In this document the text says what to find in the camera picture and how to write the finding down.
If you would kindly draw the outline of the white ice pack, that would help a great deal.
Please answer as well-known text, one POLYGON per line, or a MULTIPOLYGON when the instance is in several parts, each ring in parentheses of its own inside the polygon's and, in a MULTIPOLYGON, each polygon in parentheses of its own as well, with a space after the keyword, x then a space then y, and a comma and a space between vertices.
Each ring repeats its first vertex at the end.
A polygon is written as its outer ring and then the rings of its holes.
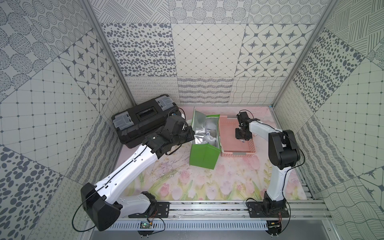
POLYGON ((215 146, 217 143, 217 130, 206 129, 205 135, 203 137, 203 142, 215 146))

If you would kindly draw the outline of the green insulated delivery bag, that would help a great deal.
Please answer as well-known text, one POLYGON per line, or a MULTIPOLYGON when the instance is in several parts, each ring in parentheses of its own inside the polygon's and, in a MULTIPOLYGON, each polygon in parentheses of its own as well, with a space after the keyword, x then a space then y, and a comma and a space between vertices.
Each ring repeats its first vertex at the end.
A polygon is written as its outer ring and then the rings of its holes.
POLYGON ((195 132, 190 153, 190 165, 213 170, 221 154, 219 115, 194 111, 192 127, 195 132))

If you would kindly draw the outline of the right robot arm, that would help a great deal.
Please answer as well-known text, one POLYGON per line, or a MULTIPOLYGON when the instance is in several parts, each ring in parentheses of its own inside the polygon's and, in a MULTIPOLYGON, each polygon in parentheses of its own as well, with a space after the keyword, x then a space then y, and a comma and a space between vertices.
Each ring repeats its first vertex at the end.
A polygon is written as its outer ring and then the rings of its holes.
POLYGON ((291 170, 301 159, 296 139, 290 130, 278 130, 261 122, 251 119, 246 111, 237 114, 239 127, 235 130, 238 140, 249 141, 257 135, 268 142, 268 156, 274 166, 271 181, 263 199, 263 210, 266 213, 281 211, 286 208, 285 190, 291 170))

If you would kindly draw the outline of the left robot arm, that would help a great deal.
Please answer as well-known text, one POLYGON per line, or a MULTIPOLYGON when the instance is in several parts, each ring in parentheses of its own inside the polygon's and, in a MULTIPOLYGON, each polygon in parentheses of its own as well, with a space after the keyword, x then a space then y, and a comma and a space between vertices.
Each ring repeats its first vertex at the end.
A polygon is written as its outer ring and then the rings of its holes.
POLYGON ((163 155, 171 155, 172 147, 194 140, 194 131, 185 118, 171 115, 164 126, 147 135, 139 148, 115 171, 96 184, 86 183, 80 190, 82 208, 99 231, 105 231, 122 216, 157 214, 157 200, 149 192, 123 197, 124 190, 147 167, 163 155))

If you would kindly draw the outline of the black plastic toolbox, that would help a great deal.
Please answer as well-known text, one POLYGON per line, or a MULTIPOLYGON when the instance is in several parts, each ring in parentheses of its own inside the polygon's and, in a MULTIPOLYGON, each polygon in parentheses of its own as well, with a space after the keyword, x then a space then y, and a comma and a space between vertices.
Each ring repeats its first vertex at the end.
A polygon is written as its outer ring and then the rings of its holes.
POLYGON ((164 126, 171 115, 182 113, 172 98, 164 94, 115 114, 112 122, 120 142, 132 149, 148 134, 164 126))

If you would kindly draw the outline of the aluminium mounting rail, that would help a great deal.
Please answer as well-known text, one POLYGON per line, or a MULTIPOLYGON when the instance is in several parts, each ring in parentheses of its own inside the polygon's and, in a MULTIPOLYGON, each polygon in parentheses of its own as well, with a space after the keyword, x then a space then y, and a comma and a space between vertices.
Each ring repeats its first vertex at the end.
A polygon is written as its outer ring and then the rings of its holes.
POLYGON ((320 200, 288 201, 283 212, 266 215, 255 201, 158 202, 157 217, 163 220, 330 220, 330 211, 320 200))

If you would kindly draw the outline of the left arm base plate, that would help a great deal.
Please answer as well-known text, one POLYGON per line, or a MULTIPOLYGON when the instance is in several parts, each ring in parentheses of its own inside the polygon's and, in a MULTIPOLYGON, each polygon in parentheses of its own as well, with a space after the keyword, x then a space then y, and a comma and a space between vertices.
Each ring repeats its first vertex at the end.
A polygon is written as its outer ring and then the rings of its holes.
POLYGON ((170 202, 151 203, 144 213, 129 215, 129 218, 149 219, 149 218, 168 218, 170 202))

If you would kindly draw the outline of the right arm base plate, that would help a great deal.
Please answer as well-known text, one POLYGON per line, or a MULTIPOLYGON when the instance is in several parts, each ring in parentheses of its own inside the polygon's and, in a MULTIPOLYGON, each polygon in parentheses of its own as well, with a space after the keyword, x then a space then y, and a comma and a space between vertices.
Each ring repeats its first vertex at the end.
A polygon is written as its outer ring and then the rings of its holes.
POLYGON ((263 202, 249 201, 246 202, 250 218, 288 218, 290 217, 289 209, 286 206, 272 208, 263 202))

